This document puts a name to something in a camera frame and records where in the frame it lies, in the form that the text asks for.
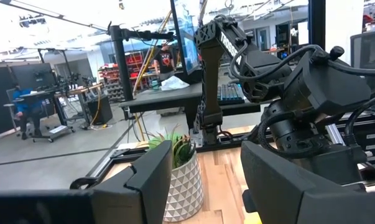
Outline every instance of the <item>person in black shirt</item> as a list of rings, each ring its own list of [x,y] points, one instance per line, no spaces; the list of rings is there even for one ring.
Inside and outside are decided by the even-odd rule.
[[[169,50],[169,46],[164,43],[160,52],[154,58],[154,67],[160,81],[164,81],[174,75],[174,58]]]

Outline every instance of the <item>man in blue shirt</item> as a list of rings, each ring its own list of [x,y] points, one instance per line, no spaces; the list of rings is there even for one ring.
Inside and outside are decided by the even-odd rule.
[[[14,84],[15,91],[13,93],[13,100],[16,106],[16,116],[20,119],[20,131],[21,131],[21,139],[27,139],[27,135],[25,131],[27,130],[27,122],[28,118],[32,119],[34,124],[34,135],[41,136],[42,133],[40,132],[40,116],[39,114],[42,112],[40,107],[41,102],[36,102],[33,105],[28,105],[23,103],[23,101],[17,102],[17,100],[21,99],[20,96],[30,94],[32,89],[25,89],[21,90],[20,85],[18,83]]]

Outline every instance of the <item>black desk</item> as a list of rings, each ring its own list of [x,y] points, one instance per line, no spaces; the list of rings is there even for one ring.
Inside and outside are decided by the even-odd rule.
[[[227,76],[220,77],[218,84],[225,84],[230,81]],[[131,113],[162,110],[167,108],[175,108],[183,106],[185,108],[186,120],[188,128],[194,126],[195,116],[197,114],[197,106],[201,102],[202,83],[196,83],[181,90],[146,90],[135,96],[134,100],[122,102],[120,107],[129,107]],[[245,103],[239,105],[220,106],[223,116],[231,116],[245,113],[255,113],[261,111],[260,104]]]
[[[37,93],[21,95],[20,97],[28,105],[33,105],[37,101],[44,101],[46,99],[49,99],[50,101],[53,102],[55,106],[55,110],[56,110],[58,119],[60,121],[60,124],[62,124],[63,126],[67,126],[67,121],[65,120],[65,115],[64,115],[62,105],[60,104],[60,101],[58,100],[58,98],[55,97],[54,91],[39,91]]]

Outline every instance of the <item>white cloth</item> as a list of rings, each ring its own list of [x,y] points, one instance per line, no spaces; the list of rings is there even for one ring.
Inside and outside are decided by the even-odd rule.
[[[167,91],[167,90],[178,90],[181,88],[186,88],[189,86],[189,84],[181,81],[178,77],[172,76],[168,78],[167,80],[164,80],[161,82],[161,90]]]

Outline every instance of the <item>concrete floor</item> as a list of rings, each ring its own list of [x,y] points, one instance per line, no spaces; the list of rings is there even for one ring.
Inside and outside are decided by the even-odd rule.
[[[123,119],[122,110],[113,106],[113,115],[113,122],[110,121],[113,125],[108,129],[84,131],[78,128],[80,123],[76,122],[73,124],[76,133],[56,139],[53,143],[33,143],[31,139],[21,141],[15,134],[1,138],[0,190],[69,188],[73,180],[85,176],[92,169],[108,148],[128,142],[127,134],[120,138],[129,127],[128,121],[119,121]],[[254,113],[224,117],[222,128],[258,124],[260,115]],[[188,134],[185,115],[182,113],[161,117],[155,111],[149,111],[143,118],[148,132],[165,133],[165,128],[170,131],[179,124],[177,132]],[[57,117],[53,117],[43,123],[56,125],[57,122]],[[129,142],[136,141],[131,129]]]

